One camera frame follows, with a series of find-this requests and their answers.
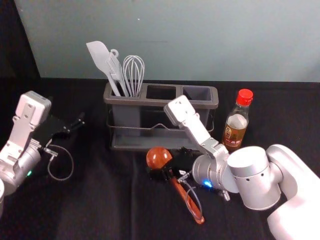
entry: black fabric surface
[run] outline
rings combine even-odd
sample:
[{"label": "black fabric surface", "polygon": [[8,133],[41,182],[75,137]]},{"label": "black fabric surface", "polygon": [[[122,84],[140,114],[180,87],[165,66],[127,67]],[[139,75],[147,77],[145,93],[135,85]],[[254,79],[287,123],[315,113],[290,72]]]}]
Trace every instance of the black fabric surface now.
[{"label": "black fabric surface", "polygon": [[[0,239],[273,239],[267,217],[274,208],[253,211],[243,205],[238,194],[232,194],[231,201],[225,202],[216,192],[198,188],[205,223],[197,225],[171,185],[149,179],[145,153],[110,151],[106,147],[109,131],[103,102],[105,83],[44,79],[41,85],[34,86],[39,94],[53,96],[53,115],[72,122],[85,111],[86,124],[70,140],[59,142],[69,149],[75,161],[71,179],[65,182],[51,179],[46,172],[48,159],[42,159],[34,174],[4,199]],[[196,84],[218,89],[219,107],[213,133],[217,140],[221,140],[237,91],[250,88],[254,100],[243,146],[258,145],[266,149],[272,144],[283,144],[320,176],[318,83]],[[9,137],[4,133],[12,127],[17,96],[28,90],[8,91],[5,109],[10,111],[1,115],[1,146]],[[63,156],[52,165],[53,169],[62,171],[59,174],[68,174],[70,170],[70,163]]]}]

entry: black tablecloth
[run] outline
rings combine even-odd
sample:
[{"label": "black tablecloth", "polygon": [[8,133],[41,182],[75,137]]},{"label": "black tablecloth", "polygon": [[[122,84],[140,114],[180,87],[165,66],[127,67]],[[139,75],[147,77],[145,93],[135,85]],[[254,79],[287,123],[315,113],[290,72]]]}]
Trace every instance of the black tablecloth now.
[{"label": "black tablecloth", "polygon": [[[250,88],[254,100],[243,146],[267,148],[283,144],[320,176],[320,86],[317,83],[200,82],[218,89],[219,107],[213,136],[220,140],[226,117],[240,88]],[[169,240],[273,239],[267,216],[246,208],[238,194],[225,202],[216,193],[198,189],[205,223],[197,225],[175,189],[153,182],[146,173],[145,153],[110,151],[101,80],[44,79],[34,86],[53,96],[51,113],[72,121],[85,111],[86,124],[62,141],[73,155],[72,178],[57,182],[46,173],[43,159],[34,174],[4,202],[2,240]],[[5,89],[1,144],[8,139],[19,95],[29,89]],[[70,169],[67,158],[56,168]]]}]

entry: red bottle cap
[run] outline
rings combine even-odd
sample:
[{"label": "red bottle cap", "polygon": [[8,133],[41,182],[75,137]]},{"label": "red bottle cap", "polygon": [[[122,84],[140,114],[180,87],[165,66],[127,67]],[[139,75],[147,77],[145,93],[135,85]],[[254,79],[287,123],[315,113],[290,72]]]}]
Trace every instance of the red bottle cap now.
[{"label": "red bottle cap", "polygon": [[249,89],[241,89],[236,98],[236,103],[241,106],[249,106],[254,99],[254,93]]}]

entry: utensil holder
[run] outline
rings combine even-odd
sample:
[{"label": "utensil holder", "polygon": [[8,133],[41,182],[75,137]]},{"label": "utensil holder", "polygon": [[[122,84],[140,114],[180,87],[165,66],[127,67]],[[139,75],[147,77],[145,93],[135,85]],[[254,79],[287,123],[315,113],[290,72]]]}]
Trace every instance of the utensil holder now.
[{"label": "utensil holder", "polygon": [[115,96],[107,83],[103,99],[107,106],[106,124],[111,134],[111,149],[147,151],[161,146],[197,150],[186,133],[173,126],[164,112],[164,106],[182,94],[190,100],[201,122],[211,133],[219,104],[215,87],[143,83],[139,96],[124,97]]}]

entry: bottle label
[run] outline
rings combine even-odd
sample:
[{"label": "bottle label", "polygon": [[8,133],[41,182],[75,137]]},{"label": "bottle label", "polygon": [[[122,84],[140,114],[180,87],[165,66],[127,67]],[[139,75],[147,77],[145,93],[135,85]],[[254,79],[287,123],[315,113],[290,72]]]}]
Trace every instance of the bottle label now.
[{"label": "bottle label", "polygon": [[223,144],[230,148],[239,148],[244,138],[246,127],[242,129],[233,128],[230,125],[225,126]]}]

